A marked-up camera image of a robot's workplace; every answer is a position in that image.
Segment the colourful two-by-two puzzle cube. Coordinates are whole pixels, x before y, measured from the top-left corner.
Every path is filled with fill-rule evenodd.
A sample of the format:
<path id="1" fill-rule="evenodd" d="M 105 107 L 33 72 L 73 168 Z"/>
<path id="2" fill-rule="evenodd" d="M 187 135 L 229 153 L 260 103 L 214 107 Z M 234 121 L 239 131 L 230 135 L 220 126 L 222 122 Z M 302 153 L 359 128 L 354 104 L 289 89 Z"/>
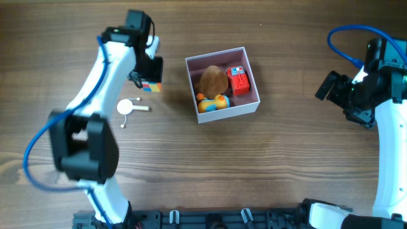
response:
<path id="1" fill-rule="evenodd" d="M 162 91 L 162 84 L 151 82 L 151 81 L 143 81 L 142 82 L 142 89 L 145 92 L 161 92 Z"/>

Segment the white wooden rattle drum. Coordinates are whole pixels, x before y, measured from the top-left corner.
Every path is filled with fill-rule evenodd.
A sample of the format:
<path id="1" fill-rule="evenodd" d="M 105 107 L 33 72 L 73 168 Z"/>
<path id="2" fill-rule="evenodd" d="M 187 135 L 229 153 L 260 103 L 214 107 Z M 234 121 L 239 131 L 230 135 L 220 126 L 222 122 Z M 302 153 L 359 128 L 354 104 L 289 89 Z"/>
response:
<path id="1" fill-rule="evenodd" d="M 140 97 L 136 97 L 136 98 L 122 99 L 121 101 L 119 101 L 116 108 L 117 108 L 117 111 L 119 112 L 119 114 L 124 116 L 124 121 L 120 125 L 121 128 L 125 128 L 127 126 L 127 122 L 128 122 L 127 116 L 132 111 L 150 111 L 151 110 L 151 108 L 149 106 L 137 105 L 137 104 L 133 103 L 133 101 L 140 102 L 141 100 L 142 99 Z"/>

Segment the white cardboard box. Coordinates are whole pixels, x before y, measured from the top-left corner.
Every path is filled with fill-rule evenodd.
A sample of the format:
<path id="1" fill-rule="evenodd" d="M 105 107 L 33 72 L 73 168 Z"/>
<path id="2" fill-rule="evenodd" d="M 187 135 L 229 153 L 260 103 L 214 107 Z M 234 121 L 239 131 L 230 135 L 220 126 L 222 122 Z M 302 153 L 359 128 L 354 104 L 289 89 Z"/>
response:
<path id="1" fill-rule="evenodd" d="M 187 57 L 185 61 L 198 123 L 244 115 L 257 110 L 260 103 L 259 93 L 244 47 Z M 222 70 L 225 70 L 227 67 L 242 66 L 249 79 L 250 89 L 245 95 L 230 96 L 231 106 L 229 108 L 199 113 L 194 84 L 201 78 L 204 70 L 212 65 L 218 66 Z"/>

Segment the brown plush toy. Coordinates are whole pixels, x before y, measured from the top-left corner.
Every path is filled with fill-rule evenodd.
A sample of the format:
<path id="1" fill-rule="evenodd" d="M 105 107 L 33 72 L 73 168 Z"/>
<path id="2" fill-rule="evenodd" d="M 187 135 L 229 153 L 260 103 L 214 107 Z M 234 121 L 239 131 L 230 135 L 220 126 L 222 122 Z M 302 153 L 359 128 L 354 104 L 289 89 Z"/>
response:
<path id="1" fill-rule="evenodd" d="M 194 87 L 196 93 L 202 94 L 207 99 L 214 99 L 215 96 L 227 91 L 229 87 L 228 76 L 218 66 L 209 66 Z"/>

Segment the red toy truck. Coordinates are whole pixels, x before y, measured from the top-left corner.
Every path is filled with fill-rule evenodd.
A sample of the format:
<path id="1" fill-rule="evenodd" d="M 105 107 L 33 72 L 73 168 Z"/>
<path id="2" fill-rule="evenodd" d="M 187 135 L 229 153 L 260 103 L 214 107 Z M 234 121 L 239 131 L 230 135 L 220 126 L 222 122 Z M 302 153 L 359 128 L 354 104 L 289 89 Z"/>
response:
<path id="1" fill-rule="evenodd" d="M 250 90 L 250 83 L 242 66 L 232 66 L 226 69 L 232 94 L 235 96 L 247 94 Z"/>

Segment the yellow duck toy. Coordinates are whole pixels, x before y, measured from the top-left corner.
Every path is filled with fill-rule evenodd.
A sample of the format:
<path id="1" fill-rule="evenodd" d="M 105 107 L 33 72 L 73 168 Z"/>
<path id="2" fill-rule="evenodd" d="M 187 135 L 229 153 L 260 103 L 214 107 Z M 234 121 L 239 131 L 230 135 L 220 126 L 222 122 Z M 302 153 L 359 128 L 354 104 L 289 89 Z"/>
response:
<path id="1" fill-rule="evenodd" d="M 198 112 L 206 113 L 210 111 L 216 111 L 219 109 L 226 109 L 230 107 L 230 100 L 225 95 L 216 95 L 214 99 L 208 99 L 204 97 L 202 93 L 197 94 L 198 103 Z"/>

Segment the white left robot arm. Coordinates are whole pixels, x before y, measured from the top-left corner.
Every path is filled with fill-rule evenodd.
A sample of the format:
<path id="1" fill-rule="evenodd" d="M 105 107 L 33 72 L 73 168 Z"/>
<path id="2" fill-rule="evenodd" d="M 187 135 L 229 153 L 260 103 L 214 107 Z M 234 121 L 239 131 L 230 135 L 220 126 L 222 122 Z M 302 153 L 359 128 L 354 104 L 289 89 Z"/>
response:
<path id="1" fill-rule="evenodd" d="M 84 189 L 98 228 L 138 228 L 114 176 L 119 149 L 109 119 L 125 80 L 148 92 L 161 90 L 160 40 L 150 16 L 129 10 L 123 25 L 108 27 L 97 41 L 97 59 L 78 95 L 64 112 L 49 115 L 54 164 Z"/>

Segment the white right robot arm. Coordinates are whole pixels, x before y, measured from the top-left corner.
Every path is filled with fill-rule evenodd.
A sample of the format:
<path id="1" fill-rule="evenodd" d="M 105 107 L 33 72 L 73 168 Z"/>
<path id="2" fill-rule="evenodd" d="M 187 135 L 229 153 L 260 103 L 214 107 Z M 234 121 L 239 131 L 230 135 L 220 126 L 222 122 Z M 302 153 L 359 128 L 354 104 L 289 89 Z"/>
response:
<path id="1" fill-rule="evenodd" d="M 306 199 L 295 222 L 311 228 L 406 228 L 406 41 L 372 39 L 355 78 L 332 71 L 315 96 L 341 107 L 348 121 L 377 125 L 378 187 L 371 216 Z"/>

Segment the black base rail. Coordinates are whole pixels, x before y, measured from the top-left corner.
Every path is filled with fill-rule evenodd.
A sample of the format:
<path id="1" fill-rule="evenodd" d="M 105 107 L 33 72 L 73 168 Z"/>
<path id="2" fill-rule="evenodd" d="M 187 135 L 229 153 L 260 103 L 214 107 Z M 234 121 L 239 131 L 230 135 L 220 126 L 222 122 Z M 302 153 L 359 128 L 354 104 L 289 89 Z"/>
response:
<path id="1" fill-rule="evenodd" d="M 296 210 L 269 209 L 239 211 L 133 211 L 122 223 L 107 223 L 98 220 L 94 213 L 77 213 L 73 216 L 73 228 L 142 228 L 142 229 L 212 229 L 212 228 L 258 228 L 295 229 L 311 228 L 305 215 L 295 217 Z"/>

